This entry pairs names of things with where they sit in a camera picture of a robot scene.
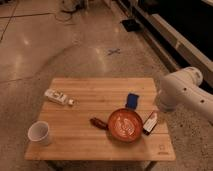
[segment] white mug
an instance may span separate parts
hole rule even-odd
[[[30,141],[46,146],[51,143],[49,124],[44,121],[37,121],[28,130]]]

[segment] orange bowl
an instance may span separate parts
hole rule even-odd
[[[123,108],[110,115],[108,128],[114,138],[133,142],[141,137],[143,121],[135,111]]]

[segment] table leg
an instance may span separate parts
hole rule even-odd
[[[156,161],[151,161],[148,166],[145,168],[145,171],[150,171],[157,164]]]
[[[54,171],[63,171],[62,167],[57,166],[57,164],[53,161],[46,160],[45,161],[48,166],[50,166]]]

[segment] stand leg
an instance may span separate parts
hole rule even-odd
[[[50,166],[54,171],[63,171],[62,167],[57,166],[56,163],[54,163],[53,161],[50,160],[46,160],[45,161],[47,163],[48,166]]]
[[[145,171],[150,171],[157,164],[156,161],[151,161],[148,166],[145,168]]]
[[[86,8],[89,9],[89,0],[86,0]]]

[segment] pan handle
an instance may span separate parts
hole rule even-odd
[[[108,130],[108,124],[98,118],[91,118],[90,123],[99,129]]]

